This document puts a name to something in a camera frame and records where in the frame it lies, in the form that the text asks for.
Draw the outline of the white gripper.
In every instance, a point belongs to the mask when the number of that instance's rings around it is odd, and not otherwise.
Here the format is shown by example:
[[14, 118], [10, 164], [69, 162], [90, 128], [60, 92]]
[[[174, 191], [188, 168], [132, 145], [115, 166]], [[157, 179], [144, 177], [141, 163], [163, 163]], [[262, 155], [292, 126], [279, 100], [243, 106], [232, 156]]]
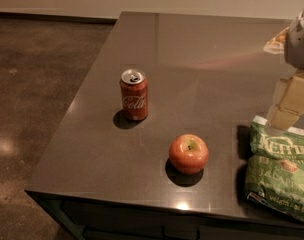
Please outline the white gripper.
[[302, 70], [290, 78], [280, 78], [267, 114], [267, 125], [287, 130], [304, 114], [304, 8], [291, 22], [263, 47], [263, 51], [277, 55], [284, 53], [285, 61]]

